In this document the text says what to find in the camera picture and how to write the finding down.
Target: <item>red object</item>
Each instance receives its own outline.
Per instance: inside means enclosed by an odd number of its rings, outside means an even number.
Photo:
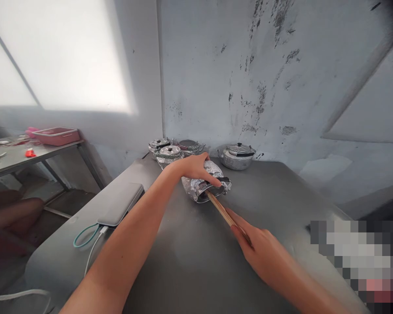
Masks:
[[[30,140],[20,141],[19,143],[13,144],[13,146],[22,145],[22,144],[25,144],[25,143],[27,143],[29,141]]]
[[[80,140],[79,130],[66,127],[55,127],[32,132],[43,144],[62,146]]]
[[[29,135],[30,138],[35,138],[35,135],[32,134],[32,132],[36,132],[36,131],[39,131],[39,129],[30,126],[30,127],[28,127],[28,129],[25,131],[25,133],[26,133],[27,135]]]
[[[34,150],[32,148],[29,148],[26,153],[25,153],[26,157],[36,157]]]

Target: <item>left arm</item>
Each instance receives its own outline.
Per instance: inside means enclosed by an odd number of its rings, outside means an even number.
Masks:
[[[212,185],[221,185],[218,179],[205,171],[203,164],[206,159],[209,159],[208,153],[189,156],[173,162],[162,171],[112,233],[61,314],[122,312],[180,178],[203,179]]]

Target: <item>right arm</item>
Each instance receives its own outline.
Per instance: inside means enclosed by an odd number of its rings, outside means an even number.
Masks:
[[[233,220],[248,234],[231,226],[243,254],[258,276],[302,313],[349,313],[295,261],[271,232],[258,229],[227,208]]]

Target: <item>white cable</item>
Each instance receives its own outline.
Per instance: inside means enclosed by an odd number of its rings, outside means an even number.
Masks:
[[[95,248],[96,243],[99,241],[99,238],[100,238],[107,230],[108,230],[108,226],[103,226],[103,228],[100,230],[100,233],[99,233],[99,235],[97,236],[97,239],[96,239],[95,243],[93,244],[92,249],[90,250],[89,258],[87,259],[86,268],[85,268],[85,270],[84,270],[84,276],[83,276],[83,277],[86,277],[87,271],[89,270],[90,258],[92,257],[92,252],[93,252],[93,249]]]
[[[19,297],[27,296],[29,294],[41,294],[41,295],[44,295],[44,296],[48,297],[47,306],[45,307],[45,310],[43,312],[43,314],[45,314],[47,312],[49,303],[51,302],[51,294],[50,294],[50,292],[48,292],[46,290],[32,289],[32,290],[26,290],[26,291],[18,292],[18,293],[15,293],[15,294],[5,294],[5,295],[1,295],[0,296],[0,301],[12,300],[12,299],[16,299],[16,298],[19,298]]]

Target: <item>pixelated area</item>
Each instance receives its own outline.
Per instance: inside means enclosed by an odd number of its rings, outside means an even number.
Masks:
[[[310,242],[372,313],[393,313],[393,221],[312,221]]]

